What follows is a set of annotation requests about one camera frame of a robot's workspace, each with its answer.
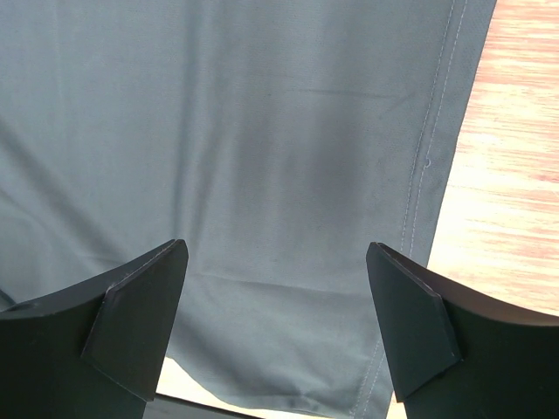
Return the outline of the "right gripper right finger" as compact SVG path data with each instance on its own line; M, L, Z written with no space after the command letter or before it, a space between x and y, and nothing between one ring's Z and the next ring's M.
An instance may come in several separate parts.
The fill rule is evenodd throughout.
M556 316L477 292L385 244L371 244L366 261L408 417L557 418Z

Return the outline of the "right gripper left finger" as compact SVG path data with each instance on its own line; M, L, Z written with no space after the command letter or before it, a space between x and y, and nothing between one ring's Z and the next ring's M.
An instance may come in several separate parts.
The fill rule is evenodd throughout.
M4 418L140 418L155 398L189 260L172 240L1 314Z

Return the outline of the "grey t shirt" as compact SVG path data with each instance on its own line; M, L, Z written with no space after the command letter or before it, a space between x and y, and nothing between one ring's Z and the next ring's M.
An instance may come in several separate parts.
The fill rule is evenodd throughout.
M169 357L244 408L383 418L365 255L431 252L492 1L4 1L1 295L173 238Z

